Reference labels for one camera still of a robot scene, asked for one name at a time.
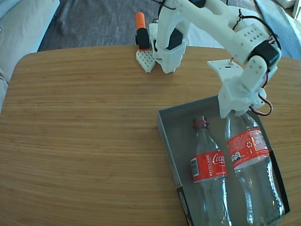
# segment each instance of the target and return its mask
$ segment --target red label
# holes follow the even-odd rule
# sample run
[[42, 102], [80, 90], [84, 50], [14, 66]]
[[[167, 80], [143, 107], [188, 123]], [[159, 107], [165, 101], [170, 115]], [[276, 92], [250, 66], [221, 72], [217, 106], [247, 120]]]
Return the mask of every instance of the red label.
[[190, 159], [190, 164], [193, 182], [228, 174], [223, 152], [198, 154]]
[[227, 144], [234, 168], [258, 156], [269, 154], [260, 129], [251, 129], [238, 134]]

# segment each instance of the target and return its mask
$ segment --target plastic bottle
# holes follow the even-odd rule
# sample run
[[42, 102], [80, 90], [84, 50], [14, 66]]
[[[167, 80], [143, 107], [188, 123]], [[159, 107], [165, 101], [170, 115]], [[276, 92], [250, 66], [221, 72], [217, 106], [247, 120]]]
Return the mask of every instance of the plastic bottle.
[[223, 152], [212, 139], [204, 116], [193, 120], [198, 146], [190, 159], [193, 182], [197, 190], [204, 190], [206, 226], [231, 226], [228, 214], [225, 176], [227, 169]]
[[258, 124], [248, 114], [227, 116], [226, 138], [234, 171], [245, 192], [250, 226], [276, 226], [284, 206], [275, 187], [269, 151]]

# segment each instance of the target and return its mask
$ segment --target empty bottle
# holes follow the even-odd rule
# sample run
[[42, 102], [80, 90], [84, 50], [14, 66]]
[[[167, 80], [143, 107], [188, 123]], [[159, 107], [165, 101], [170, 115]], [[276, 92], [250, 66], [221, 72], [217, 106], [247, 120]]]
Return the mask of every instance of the empty bottle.
[[231, 226], [225, 184], [227, 169], [223, 152], [210, 136], [204, 116], [194, 119], [193, 127], [197, 133], [198, 145], [196, 155], [191, 158], [190, 164], [196, 190], [204, 190], [206, 199], [204, 209], [207, 211], [205, 225]]
[[258, 124], [248, 114], [227, 116], [226, 138], [234, 171], [245, 192], [250, 226], [276, 226], [284, 206], [275, 187], [269, 151]]

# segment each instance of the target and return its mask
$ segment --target wooden table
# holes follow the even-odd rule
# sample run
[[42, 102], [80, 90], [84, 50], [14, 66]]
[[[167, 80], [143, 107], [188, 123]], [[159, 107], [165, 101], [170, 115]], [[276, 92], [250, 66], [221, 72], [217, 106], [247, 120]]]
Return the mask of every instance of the wooden table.
[[[188, 48], [174, 74], [146, 74], [136, 47], [64, 49], [17, 65], [0, 116], [0, 225], [185, 226], [157, 126], [158, 109], [217, 95], [207, 60]], [[283, 58], [263, 123], [301, 223], [301, 62]]]

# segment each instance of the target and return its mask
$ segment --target barcode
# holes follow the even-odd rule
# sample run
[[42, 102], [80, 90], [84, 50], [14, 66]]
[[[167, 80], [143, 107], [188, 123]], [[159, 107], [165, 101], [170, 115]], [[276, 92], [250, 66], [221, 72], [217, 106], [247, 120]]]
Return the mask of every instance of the barcode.
[[192, 169], [192, 176], [197, 177], [199, 176], [199, 171], [198, 171], [198, 161], [196, 158], [191, 159], [191, 169]]
[[250, 135], [251, 135], [252, 140], [253, 140], [255, 151], [260, 151], [260, 150], [263, 150], [263, 149], [268, 149], [267, 145], [266, 145], [266, 143], [264, 141], [264, 138], [262, 136], [261, 131], [258, 131], [258, 130], [251, 131]]

